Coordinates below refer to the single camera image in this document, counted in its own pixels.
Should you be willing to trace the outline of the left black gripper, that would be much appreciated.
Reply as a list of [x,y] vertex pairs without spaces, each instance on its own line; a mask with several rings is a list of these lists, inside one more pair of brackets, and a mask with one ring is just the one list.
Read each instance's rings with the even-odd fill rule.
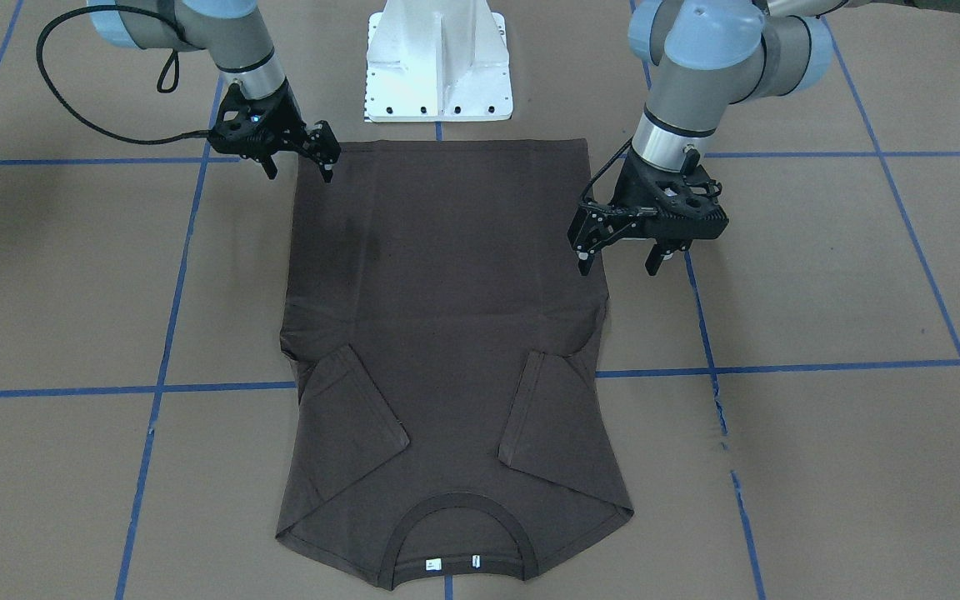
[[693,240],[713,240],[730,224],[719,197],[723,186],[690,153],[687,170],[654,167],[629,153],[610,202],[579,204],[567,231],[577,268],[590,273],[595,259],[621,239],[654,239],[645,270],[654,277],[672,255],[686,252]]

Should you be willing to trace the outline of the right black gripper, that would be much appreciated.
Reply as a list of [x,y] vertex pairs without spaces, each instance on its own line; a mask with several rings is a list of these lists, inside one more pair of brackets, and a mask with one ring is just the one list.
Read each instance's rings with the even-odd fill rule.
[[270,181],[278,175],[274,153],[290,151],[309,157],[325,183],[334,178],[342,156],[330,122],[321,119],[306,130],[288,81],[259,99],[245,97],[239,83],[230,83],[207,138],[213,151],[260,161]]

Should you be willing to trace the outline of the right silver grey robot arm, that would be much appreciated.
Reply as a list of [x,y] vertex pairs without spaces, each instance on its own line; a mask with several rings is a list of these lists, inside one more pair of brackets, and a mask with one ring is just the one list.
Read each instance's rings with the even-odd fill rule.
[[92,25],[126,48],[206,51],[226,85],[206,138],[214,152],[261,163],[294,152],[331,182],[342,149],[325,121],[308,126],[255,1],[87,1]]

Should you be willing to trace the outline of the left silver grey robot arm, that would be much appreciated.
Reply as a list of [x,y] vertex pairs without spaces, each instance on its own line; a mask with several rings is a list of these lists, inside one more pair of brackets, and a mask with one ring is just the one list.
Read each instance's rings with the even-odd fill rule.
[[727,228],[723,186],[702,160],[728,107],[807,90],[829,68],[822,15],[839,1],[642,1],[628,44],[651,66],[650,94],[609,202],[585,187],[567,231],[578,269],[622,239],[654,243],[645,269]]

